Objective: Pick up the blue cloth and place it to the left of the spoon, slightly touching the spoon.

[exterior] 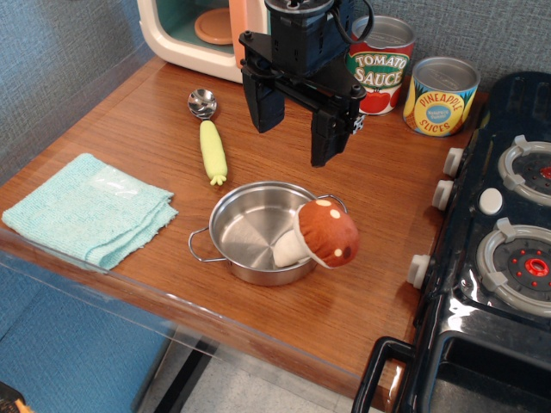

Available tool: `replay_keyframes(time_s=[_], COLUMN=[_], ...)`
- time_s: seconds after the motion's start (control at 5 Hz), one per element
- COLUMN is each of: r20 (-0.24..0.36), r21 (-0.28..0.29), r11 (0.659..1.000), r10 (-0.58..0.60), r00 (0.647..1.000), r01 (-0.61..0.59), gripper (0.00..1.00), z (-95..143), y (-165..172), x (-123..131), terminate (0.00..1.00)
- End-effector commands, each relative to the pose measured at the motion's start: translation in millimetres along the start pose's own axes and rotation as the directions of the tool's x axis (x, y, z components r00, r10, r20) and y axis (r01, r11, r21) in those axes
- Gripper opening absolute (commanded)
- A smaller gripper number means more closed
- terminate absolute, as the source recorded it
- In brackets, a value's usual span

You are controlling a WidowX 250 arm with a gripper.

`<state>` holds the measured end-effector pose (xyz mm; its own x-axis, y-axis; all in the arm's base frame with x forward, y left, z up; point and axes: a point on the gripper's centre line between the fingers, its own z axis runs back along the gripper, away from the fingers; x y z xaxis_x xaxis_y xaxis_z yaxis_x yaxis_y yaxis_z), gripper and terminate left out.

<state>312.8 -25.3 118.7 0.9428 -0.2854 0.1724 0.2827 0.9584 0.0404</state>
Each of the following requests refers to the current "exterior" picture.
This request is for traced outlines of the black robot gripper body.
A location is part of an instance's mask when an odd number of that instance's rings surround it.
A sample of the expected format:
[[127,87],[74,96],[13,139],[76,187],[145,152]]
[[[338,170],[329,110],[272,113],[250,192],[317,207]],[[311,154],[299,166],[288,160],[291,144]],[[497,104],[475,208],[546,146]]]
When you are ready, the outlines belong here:
[[352,38],[351,1],[268,1],[270,32],[239,36],[245,49],[242,69],[275,79],[285,97],[318,112],[334,106],[360,129],[359,103],[365,89],[349,73],[345,58]]

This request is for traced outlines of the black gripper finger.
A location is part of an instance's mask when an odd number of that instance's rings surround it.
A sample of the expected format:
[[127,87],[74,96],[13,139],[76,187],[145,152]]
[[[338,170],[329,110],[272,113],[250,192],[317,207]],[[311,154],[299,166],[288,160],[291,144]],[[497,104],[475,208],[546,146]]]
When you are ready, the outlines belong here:
[[260,133],[266,133],[284,119],[285,97],[276,89],[274,78],[259,77],[247,68],[242,78],[251,121]]
[[313,114],[311,165],[324,167],[342,153],[351,135],[350,117],[343,111],[319,110]]

